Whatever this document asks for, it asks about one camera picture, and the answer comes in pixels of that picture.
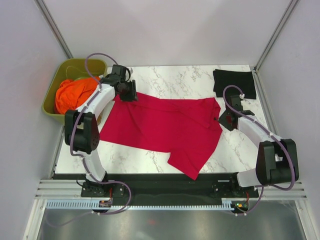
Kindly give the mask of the magenta red t shirt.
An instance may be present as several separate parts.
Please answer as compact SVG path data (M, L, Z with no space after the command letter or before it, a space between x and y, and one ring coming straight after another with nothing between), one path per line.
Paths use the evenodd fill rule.
M116 97L100 139L169 153L168 164L196 180L220 140L220 110L214 97L160 99L139 93L132 102Z

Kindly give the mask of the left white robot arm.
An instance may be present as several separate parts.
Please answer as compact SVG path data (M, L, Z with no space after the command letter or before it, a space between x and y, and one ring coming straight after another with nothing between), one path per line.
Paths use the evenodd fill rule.
M96 80L97 87L90 97L77 109L69 109L64 115L65 144L73 157L81 159L86 179L94 182L92 191L99 197L109 193L110 185L105 181L107 172L97 150L100 142L98 117L116 96L123 102L138 100L136 82L131 79L131 74L128 67L114 64L111 73Z

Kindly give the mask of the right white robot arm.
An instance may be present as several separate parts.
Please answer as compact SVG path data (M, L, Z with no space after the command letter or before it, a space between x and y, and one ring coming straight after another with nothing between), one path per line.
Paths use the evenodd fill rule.
M238 172L229 184L235 197L242 196L247 187L266 187L289 191L299 179L297 146L292 139L284 139L270 132L255 114L244 110L239 95L223 98L225 111L219 123L227 130L239 130L257 147L255 168Z

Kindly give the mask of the folded black t shirt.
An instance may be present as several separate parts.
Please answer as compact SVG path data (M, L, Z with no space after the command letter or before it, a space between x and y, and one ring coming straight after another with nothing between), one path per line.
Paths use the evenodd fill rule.
M216 69L213 72L214 87L216 97L223 97L223 90L230 85L239 87L247 99L256 100L257 93L255 82L251 71L229 71Z

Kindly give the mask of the olive green plastic bin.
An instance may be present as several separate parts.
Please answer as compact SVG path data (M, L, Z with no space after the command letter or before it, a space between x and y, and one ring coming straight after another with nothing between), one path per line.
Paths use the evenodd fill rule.
M107 64L104 60L93 58L87 61L87 67L93 76L101 76L107 73ZM71 58L60 64L48 88L42 104L42 111L49 117L56 120L62 126L65 125L63 114L55 113L55 97L60 84L67 79L80 80L89 78L85 68L85 58Z

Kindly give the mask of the orange t shirt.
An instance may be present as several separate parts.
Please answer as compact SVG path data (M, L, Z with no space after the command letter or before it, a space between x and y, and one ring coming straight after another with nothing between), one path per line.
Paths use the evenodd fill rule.
M55 93L54 113L64 115L67 110L76 110L96 90L99 80L99 76L64 80Z

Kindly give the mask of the left aluminium frame post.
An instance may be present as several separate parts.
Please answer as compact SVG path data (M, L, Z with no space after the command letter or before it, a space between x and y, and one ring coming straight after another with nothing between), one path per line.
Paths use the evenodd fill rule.
M51 32L53 33L55 39L57 40L60 48L68 59L73 58L73 54L68 47L66 40L64 39L56 21L54 20L49 8L47 7L44 0L35 0L34 1L37 7L39 8L42 16L44 17L47 25L49 26Z

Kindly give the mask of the aluminium frame post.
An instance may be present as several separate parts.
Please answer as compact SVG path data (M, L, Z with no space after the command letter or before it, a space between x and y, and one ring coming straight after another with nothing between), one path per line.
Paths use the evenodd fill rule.
M274 31L272 32L262 54L260 55L257 63L253 66L253 71L258 72L259 69L262 67L263 63L267 59L268 55L270 54L273 46L277 42L278 38L280 37L283 29L285 28L286 24L290 20L295 8L299 4L300 0L290 0L288 6L286 7L285 11L283 12L278 24L276 25Z
M56 21L54 20L49 8L47 7L44 0L35 0L34 1L37 7L39 8L42 16L44 17L47 25L49 26L51 32L53 33L55 39L57 40L60 48L68 59L73 58L73 54L68 47L66 40L64 39Z

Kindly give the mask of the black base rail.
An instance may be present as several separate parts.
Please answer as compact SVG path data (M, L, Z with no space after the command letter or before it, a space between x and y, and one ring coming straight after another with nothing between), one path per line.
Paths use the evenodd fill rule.
M106 185L86 179L84 174L54 174L54 180L75 180L82 197L111 197L121 204L217 204L226 199L254 199L254 187L241 187L236 173L201 173L192 180L181 173L109 174Z

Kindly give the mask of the right aluminium frame post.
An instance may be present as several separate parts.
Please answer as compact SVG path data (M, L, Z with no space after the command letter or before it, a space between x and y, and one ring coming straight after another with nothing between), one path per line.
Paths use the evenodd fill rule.
M273 46L277 42L278 38L280 37L283 29L285 28L286 24L290 20L295 8L299 4L300 0L290 0L288 6L286 7L285 11L283 12L278 24L276 25L274 31L272 32L262 54L260 55L257 63L253 66L253 71L258 72L259 69L262 67L263 63L267 59L268 55L270 54Z

